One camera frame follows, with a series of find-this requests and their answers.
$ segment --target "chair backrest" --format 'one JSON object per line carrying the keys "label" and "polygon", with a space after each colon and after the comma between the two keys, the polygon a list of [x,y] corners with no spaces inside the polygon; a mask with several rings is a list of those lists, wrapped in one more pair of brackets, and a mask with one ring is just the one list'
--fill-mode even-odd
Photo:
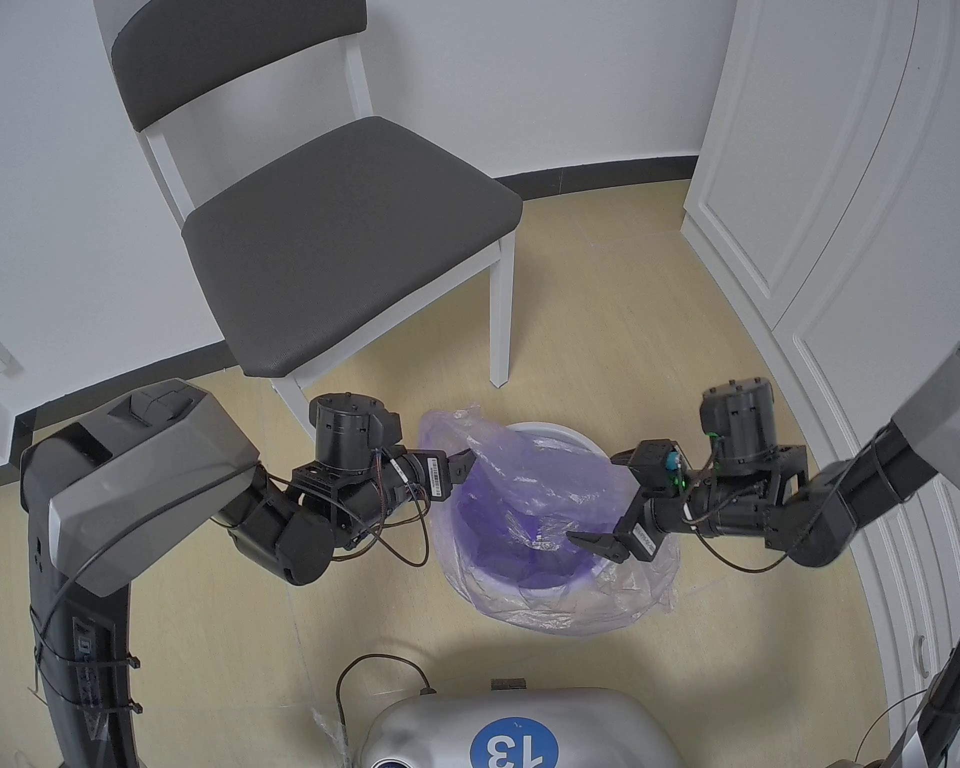
{"label": "chair backrest", "polygon": [[219,85],[366,28],[365,0],[150,0],[110,63],[140,132]]}

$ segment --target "purple plastic bag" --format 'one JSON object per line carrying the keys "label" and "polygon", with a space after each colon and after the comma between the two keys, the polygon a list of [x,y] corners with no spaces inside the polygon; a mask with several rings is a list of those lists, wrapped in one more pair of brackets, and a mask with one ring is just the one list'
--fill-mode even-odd
{"label": "purple plastic bag", "polygon": [[655,605],[672,607],[676,537],[652,563],[622,565],[566,538],[571,530],[613,529],[636,494],[625,467],[487,421],[478,406],[425,414],[419,445],[476,454],[467,481],[428,519],[446,580],[481,613],[552,635],[596,635],[633,624]]}

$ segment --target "cabinet handle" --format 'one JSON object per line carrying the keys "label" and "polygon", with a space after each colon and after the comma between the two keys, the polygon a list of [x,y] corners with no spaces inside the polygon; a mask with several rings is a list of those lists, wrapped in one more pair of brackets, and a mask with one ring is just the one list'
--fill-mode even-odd
{"label": "cabinet handle", "polygon": [[914,654],[917,657],[917,668],[920,670],[920,676],[926,680],[930,677],[930,671],[926,668],[924,663],[924,644],[926,643],[926,635],[917,635],[917,639],[914,640],[913,648]]}

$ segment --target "gray chair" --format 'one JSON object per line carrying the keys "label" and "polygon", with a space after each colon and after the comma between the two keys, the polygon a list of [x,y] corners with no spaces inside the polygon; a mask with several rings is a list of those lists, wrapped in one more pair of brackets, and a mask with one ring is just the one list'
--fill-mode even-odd
{"label": "gray chair", "polygon": [[[310,427],[302,389],[477,273],[491,279],[491,382],[507,380],[520,198],[372,115],[364,0],[150,0],[110,48],[120,95],[244,373]],[[173,110],[339,39],[355,120],[194,206],[163,136]]]}

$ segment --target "wooden floor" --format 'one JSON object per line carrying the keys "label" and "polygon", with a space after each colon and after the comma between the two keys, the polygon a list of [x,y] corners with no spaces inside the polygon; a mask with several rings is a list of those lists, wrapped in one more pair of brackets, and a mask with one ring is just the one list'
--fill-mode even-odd
{"label": "wooden floor", "polygon": [[[487,278],[478,276],[362,350],[311,394],[350,390],[398,411],[407,444],[420,415],[472,402],[504,423],[566,424],[609,452],[679,440],[707,458],[701,392],[769,375],[756,348],[678,229],[686,184],[580,193],[526,205],[516,240],[513,365],[487,380]],[[270,471],[312,458],[306,435],[268,383],[238,370],[199,382],[261,448]],[[782,443],[802,442],[782,398]],[[28,691],[26,516],[0,488],[0,766],[20,750],[36,768],[59,754]],[[418,553],[416,526],[394,532]],[[755,541],[718,547],[744,564]],[[333,686],[367,652],[409,656],[441,692],[481,691],[491,677],[532,687],[597,685],[636,696],[690,766],[826,766],[853,753],[884,708],[879,656],[849,554],[822,570],[792,563],[747,576],[682,541],[676,608],[588,639],[538,635],[475,611],[435,563],[413,570],[377,548],[288,588],[206,524],[133,585],[132,673],[140,754],[150,768],[334,766],[319,724],[335,720]],[[416,692],[389,662],[346,683],[350,732]],[[875,729],[867,758],[885,753]]]}

